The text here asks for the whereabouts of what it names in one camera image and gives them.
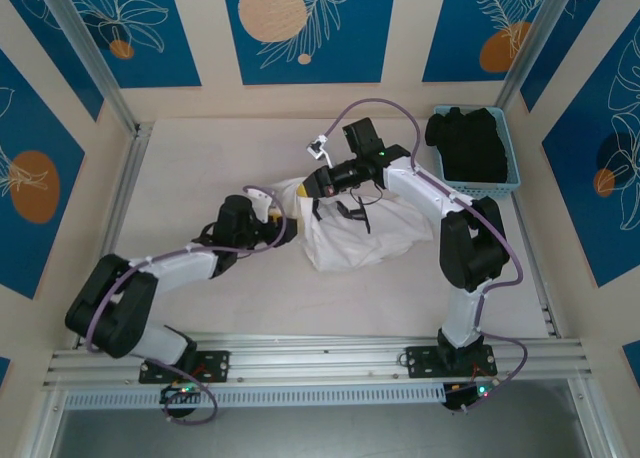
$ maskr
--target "blue basket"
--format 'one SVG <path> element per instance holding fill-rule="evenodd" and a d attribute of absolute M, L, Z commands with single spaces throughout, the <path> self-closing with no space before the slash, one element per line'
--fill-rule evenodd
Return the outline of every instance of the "blue basket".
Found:
<path fill-rule="evenodd" d="M 454 108 L 453 106 L 436 106 L 433 112 L 438 115 L 446 115 L 449 110 Z M 469 113 L 473 110 L 477 110 L 480 107 L 473 106 L 459 106 L 460 112 L 463 114 Z M 484 196 L 490 196 L 492 198 L 504 198 L 508 196 L 514 190 L 517 190 L 520 186 L 520 171 L 518 171 L 518 163 L 516 162 L 516 155 L 513 151 L 513 145 L 511 143 L 511 135 L 509 134 L 509 128 L 507 127 L 507 120 L 504 116 L 504 112 L 500 108 L 492 106 L 486 107 L 489 113 L 496 119 L 497 131 L 502 144 L 504 145 L 505 153 L 507 155 L 507 182 L 506 183 L 474 183 L 467 181 L 448 181 L 444 177 L 444 168 L 442 165 L 442 156 L 438 153 L 438 176 L 447 185 L 454 188 L 457 191 L 465 193 L 474 198 L 482 198 Z"/>

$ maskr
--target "white table surface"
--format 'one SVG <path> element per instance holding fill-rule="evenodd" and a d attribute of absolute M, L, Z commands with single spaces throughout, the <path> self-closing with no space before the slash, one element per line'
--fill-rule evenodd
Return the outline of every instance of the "white table surface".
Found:
<path fill-rule="evenodd" d="M 155 124 L 119 237 L 127 258 L 183 247 L 215 221 L 227 195 L 245 184 L 307 176 L 322 165 L 306 145 L 331 120 L 171 119 Z M 410 149 L 405 119 L 377 119 L 387 146 Z M 329 141 L 335 161 L 351 157 L 340 128 Z M 433 169 L 426 145 L 419 162 Z M 517 288 L 489 295 L 482 326 L 522 338 L 548 336 L 511 199 L 500 200 L 507 239 L 523 262 Z M 515 277 L 510 262 L 502 279 Z M 319 273 L 299 243 L 239 261 L 215 280 L 156 297 L 151 319 L 184 332 L 435 336 L 447 311 L 449 284 L 436 242 L 349 273 Z"/>

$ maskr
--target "black mounting bracket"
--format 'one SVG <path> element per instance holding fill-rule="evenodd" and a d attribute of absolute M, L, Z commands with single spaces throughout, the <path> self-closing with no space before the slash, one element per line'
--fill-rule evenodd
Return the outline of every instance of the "black mounting bracket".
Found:
<path fill-rule="evenodd" d="M 405 349 L 409 378 L 471 378 L 477 368 L 486 375 L 498 374 L 493 349 L 482 337 L 465 348 L 453 348 L 442 330 L 438 345 L 409 346 Z"/>
<path fill-rule="evenodd" d="M 195 351 L 190 355 L 191 366 L 187 373 L 195 375 L 194 378 L 202 383 L 226 383 L 230 356 L 228 351 Z M 176 380 L 185 381 L 181 376 L 148 361 L 140 366 L 138 381 L 143 385 L 165 385 Z"/>

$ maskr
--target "orange dot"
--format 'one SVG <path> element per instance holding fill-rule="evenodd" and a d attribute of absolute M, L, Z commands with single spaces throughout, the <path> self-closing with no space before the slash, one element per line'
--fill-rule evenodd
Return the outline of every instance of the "orange dot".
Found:
<path fill-rule="evenodd" d="M 616 177 L 612 171 L 607 170 L 606 168 L 599 170 L 593 179 L 593 187 L 596 189 L 596 193 L 603 198 L 606 198 L 613 193 L 615 186 Z"/>
<path fill-rule="evenodd" d="M 246 32 L 263 43 L 293 38 L 308 18 L 304 0 L 240 0 L 238 14 Z"/>
<path fill-rule="evenodd" d="M 488 73 L 509 71 L 531 23 L 522 21 L 498 31 L 489 38 L 480 52 L 480 66 Z"/>
<path fill-rule="evenodd" d="M 53 218 L 60 200 L 60 177 L 51 159 L 39 151 L 25 151 L 13 160 L 9 174 L 17 181 L 11 186 L 11 201 L 18 214 L 38 225 Z"/>
<path fill-rule="evenodd" d="M 126 41 L 122 40 L 113 40 L 109 44 L 109 49 L 111 53 L 113 53 L 116 58 L 120 58 L 121 60 L 130 60 L 133 58 L 133 46 L 131 46 Z"/>

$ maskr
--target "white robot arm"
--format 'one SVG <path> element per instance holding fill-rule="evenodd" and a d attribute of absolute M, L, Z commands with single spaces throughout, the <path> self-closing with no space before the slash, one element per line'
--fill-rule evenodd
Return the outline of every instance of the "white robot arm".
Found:
<path fill-rule="evenodd" d="M 271 196 L 248 194 L 228 196 L 217 221 L 181 250 L 155 258 L 101 258 L 67 312 L 67 328 L 114 358 L 135 355 L 193 369 L 196 344 L 168 326 L 148 322 L 151 305 L 158 295 L 221 275 L 239 252 L 281 246 L 295 237 L 295 220 L 269 216 Z M 256 250 L 261 242 L 267 246 Z"/>
<path fill-rule="evenodd" d="M 470 376 L 474 360 L 490 352 L 483 345 L 479 329 L 483 290 L 500 276 L 509 261 L 506 249 L 474 214 L 504 237 L 498 205 L 490 198 L 473 200 L 455 191 L 413 163 L 410 153 L 399 145 L 385 147 L 368 118 L 343 131 L 356 157 L 319 168 L 298 193 L 322 199 L 373 180 L 429 218 L 440 235 L 440 267 L 452 288 L 447 318 L 438 334 L 437 353 L 433 353 L 436 363 L 428 358 L 427 368 L 439 368 L 439 360 L 443 366 L 434 372 L 438 376 Z"/>

